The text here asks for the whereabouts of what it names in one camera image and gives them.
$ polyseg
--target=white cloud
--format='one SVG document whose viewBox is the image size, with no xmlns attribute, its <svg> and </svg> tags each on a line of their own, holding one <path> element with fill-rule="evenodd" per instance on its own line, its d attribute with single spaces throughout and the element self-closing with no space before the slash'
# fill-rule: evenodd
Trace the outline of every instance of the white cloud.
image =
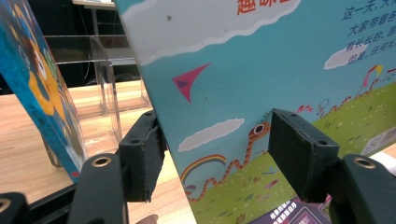
<svg viewBox="0 0 396 224">
<path fill-rule="evenodd" d="M 217 123 L 212 127 L 203 129 L 200 132 L 184 139 L 184 141 L 178 146 L 178 151 L 190 151 L 210 141 L 221 138 L 237 130 L 244 122 L 244 119 L 229 119 L 224 122 Z"/>
<path fill-rule="evenodd" d="M 293 12 L 301 0 L 260 6 L 238 14 L 238 2 L 230 0 L 146 0 L 121 14 L 142 64 L 207 45 L 221 44 L 236 35 L 251 35 Z"/>
<path fill-rule="evenodd" d="M 332 69 L 339 66 L 344 66 L 349 63 L 350 57 L 353 55 L 359 55 L 367 49 L 368 45 L 353 46 L 352 50 L 347 50 L 347 48 L 341 49 L 332 55 L 329 60 L 324 64 L 324 69 Z"/>
</svg>

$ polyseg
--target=wooden surface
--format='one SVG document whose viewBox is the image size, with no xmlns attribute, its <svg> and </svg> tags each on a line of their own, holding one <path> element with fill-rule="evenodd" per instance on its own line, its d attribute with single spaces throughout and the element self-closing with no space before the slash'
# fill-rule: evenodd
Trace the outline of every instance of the wooden surface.
<svg viewBox="0 0 396 224">
<path fill-rule="evenodd" d="M 136 83 L 130 83 L 123 88 L 140 90 L 134 87 L 135 85 Z M 78 99 L 90 95 L 92 90 L 96 91 L 92 87 L 84 87 L 70 89 L 70 92 L 74 99 Z M 0 96 L 0 109 L 0 192 L 22 192 L 26 195 L 28 203 L 32 203 L 72 184 L 62 168 L 55 168 L 50 164 L 38 129 L 16 96 Z M 140 107 L 121 112 L 123 134 L 126 134 L 142 113 L 150 109 L 151 107 Z M 111 135 L 108 134 L 108 123 L 108 116 L 84 119 L 81 121 L 83 134 Z M 110 138 L 111 136 L 104 139 L 102 143 Z M 111 152 L 115 148 L 110 144 L 108 149 Z M 100 151 L 91 151 L 91 155 L 96 153 Z M 151 203 L 128 203 L 128 208 L 131 223 L 153 214 L 159 216 L 158 223 L 195 223 L 169 152 L 166 152 Z"/>
</svg>

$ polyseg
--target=orange chinese title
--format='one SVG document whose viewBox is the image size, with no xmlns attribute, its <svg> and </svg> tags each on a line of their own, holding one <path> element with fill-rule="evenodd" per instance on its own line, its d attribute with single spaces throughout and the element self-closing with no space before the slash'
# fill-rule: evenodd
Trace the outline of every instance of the orange chinese title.
<svg viewBox="0 0 396 224">
<path fill-rule="evenodd" d="M 259 0 L 260 7 L 271 7 L 272 5 L 289 2 L 290 0 Z M 256 10 L 256 0 L 238 0 L 238 15 Z"/>
</svg>

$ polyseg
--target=picture book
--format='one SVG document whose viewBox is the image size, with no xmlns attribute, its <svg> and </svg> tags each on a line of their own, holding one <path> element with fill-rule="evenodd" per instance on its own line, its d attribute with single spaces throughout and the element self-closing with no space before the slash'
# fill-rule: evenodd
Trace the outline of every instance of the picture book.
<svg viewBox="0 0 396 224">
<path fill-rule="evenodd" d="M 115 3 L 198 223 L 250 222 L 295 197 L 267 153 L 273 108 L 341 157 L 396 140 L 394 1 Z"/>
<path fill-rule="evenodd" d="M 77 111 L 32 9 L 0 0 L 0 17 L 0 74 L 76 182 L 86 160 Z"/>
</svg>

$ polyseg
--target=screw hole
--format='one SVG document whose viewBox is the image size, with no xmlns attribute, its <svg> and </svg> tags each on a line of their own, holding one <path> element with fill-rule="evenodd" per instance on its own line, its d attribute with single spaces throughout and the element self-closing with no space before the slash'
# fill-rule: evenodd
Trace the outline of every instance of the screw hole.
<svg viewBox="0 0 396 224">
<path fill-rule="evenodd" d="M 92 162 L 92 166 L 94 167 L 103 167 L 108 165 L 111 162 L 111 158 L 109 157 L 101 157 Z"/>
<path fill-rule="evenodd" d="M 376 165 L 372 161 L 368 161 L 364 158 L 356 158 L 354 162 L 359 166 L 367 169 L 374 169 L 376 167 Z"/>
</svg>

